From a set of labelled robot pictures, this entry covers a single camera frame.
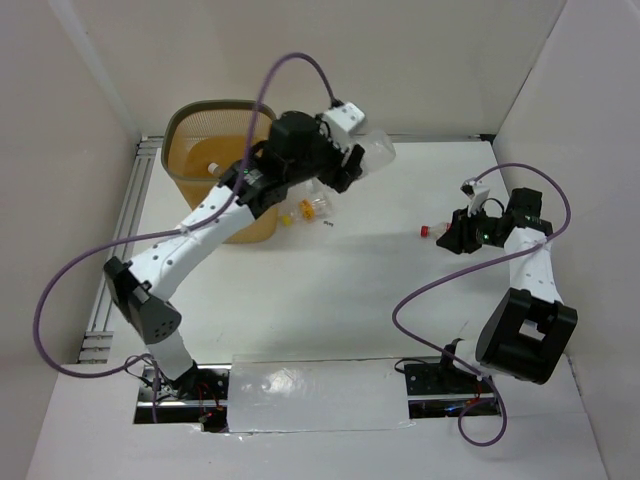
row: tan plastic basket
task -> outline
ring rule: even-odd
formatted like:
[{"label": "tan plastic basket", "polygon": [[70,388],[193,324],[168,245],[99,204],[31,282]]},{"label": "tan plastic basket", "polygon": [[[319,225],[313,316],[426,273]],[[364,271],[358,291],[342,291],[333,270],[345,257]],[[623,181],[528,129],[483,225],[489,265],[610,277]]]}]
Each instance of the tan plastic basket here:
[{"label": "tan plastic basket", "polygon": [[[217,183],[208,171],[211,163],[222,172],[242,159],[254,102],[210,100],[178,110],[169,121],[162,145],[162,166],[173,179],[191,209],[196,208]],[[266,105],[258,113],[252,143],[269,135],[275,114]],[[227,240],[227,243],[255,243],[266,240],[276,230],[277,207]]]}]

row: basket rim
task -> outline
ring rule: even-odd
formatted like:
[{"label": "basket rim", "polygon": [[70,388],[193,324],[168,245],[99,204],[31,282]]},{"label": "basket rim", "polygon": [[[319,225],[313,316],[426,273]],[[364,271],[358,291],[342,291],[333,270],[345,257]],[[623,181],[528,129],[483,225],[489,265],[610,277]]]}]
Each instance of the basket rim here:
[{"label": "basket rim", "polygon": [[[171,143],[173,142],[173,136],[176,133],[178,125],[190,115],[194,113],[203,112],[205,110],[252,110],[253,106],[256,104],[253,100],[200,100],[197,102],[190,103],[185,105],[176,113],[173,114],[171,120],[169,120],[169,124],[167,125],[167,129],[164,134],[164,139],[162,141],[162,154],[160,156],[162,167],[164,171],[173,179],[173,180],[182,180],[185,182],[200,182],[200,183],[211,183],[215,182],[216,179],[213,178],[200,178],[200,177],[184,177],[182,175],[178,175],[169,170],[169,150],[171,149]],[[269,108],[264,103],[260,104],[258,107],[258,112],[269,117],[271,121],[276,119],[276,114],[274,111]]]}]

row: white wall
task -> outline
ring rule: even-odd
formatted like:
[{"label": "white wall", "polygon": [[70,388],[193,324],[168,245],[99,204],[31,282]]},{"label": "white wall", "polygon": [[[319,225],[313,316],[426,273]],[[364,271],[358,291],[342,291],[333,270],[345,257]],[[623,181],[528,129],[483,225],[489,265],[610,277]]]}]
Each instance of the white wall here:
[{"label": "white wall", "polygon": [[[254,98],[279,55],[302,50],[339,97],[390,133],[496,133],[565,0],[75,0],[147,134],[183,105]],[[267,103],[318,111],[321,84],[287,66]]]},{"label": "white wall", "polygon": [[[566,189],[574,220],[554,246],[560,292],[578,309],[571,343],[584,403],[612,480],[640,469],[640,0],[568,0],[495,150]],[[542,187],[556,225],[562,208]]]},{"label": "white wall", "polygon": [[[31,341],[38,295],[63,262],[112,235],[134,150],[46,2],[0,2],[0,66],[0,476],[17,480],[56,379]],[[77,354],[100,260],[46,309],[57,359]]]}]

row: mesh basket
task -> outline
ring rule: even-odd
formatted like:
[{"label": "mesh basket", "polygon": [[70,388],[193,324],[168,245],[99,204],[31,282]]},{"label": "mesh basket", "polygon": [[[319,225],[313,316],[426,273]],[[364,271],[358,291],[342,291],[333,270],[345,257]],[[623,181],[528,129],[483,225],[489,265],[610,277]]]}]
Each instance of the mesh basket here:
[{"label": "mesh basket", "polygon": [[[178,110],[169,121],[162,145],[162,166],[191,209],[204,200],[219,176],[242,158],[253,105],[245,100],[196,102]],[[267,139],[275,119],[266,105],[261,105],[258,112],[252,143]],[[211,163],[221,167],[215,175],[209,173]],[[273,235],[277,218],[277,207],[271,207],[227,243],[266,240]]]}]

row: robotic arm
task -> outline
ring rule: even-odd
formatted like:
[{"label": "robotic arm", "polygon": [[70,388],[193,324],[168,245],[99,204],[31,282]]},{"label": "robotic arm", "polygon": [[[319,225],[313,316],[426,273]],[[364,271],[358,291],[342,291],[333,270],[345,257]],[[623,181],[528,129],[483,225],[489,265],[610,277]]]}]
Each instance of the robotic arm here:
[{"label": "robotic arm", "polygon": [[[253,146],[249,167],[241,171],[240,161],[232,165],[178,225],[183,235],[156,243],[129,262],[113,257],[104,265],[114,303],[173,388],[191,392],[202,381],[199,376],[206,375],[185,348],[178,328],[181,315],[169,302],[180,283],[218,245],[283,201],[290,187],[318,178],[338,193],[346,191],[366,170],[365,150],[352,138],[364,119],[352,103],[315,117],[283,113],[269,138]],[[211,224],[190,231],[227,201],[239,176],[241,188],[229,208]]]},{"label": "robotic arm", "polygon": [[[558,294],[551,268],[551,223],[540,218],[542,193],[514,189],[499,218],[489,217],[484,203],[489,189],[475,181],[461,190],[469,206],[453,213],[451,228],[438,246],[473,253],[482,245],[504,248],[507,254],[543,243],[535,252],[509,261],[511,287],[498,305],[475,348],[475,360],[484,370],[497,370],[521,380],[545,383],[555,369],[578,321],[575,309],[565,306]],[[530,331],[525,332],[526,325]],[[471,342],[458,344],[458,355]]]}]

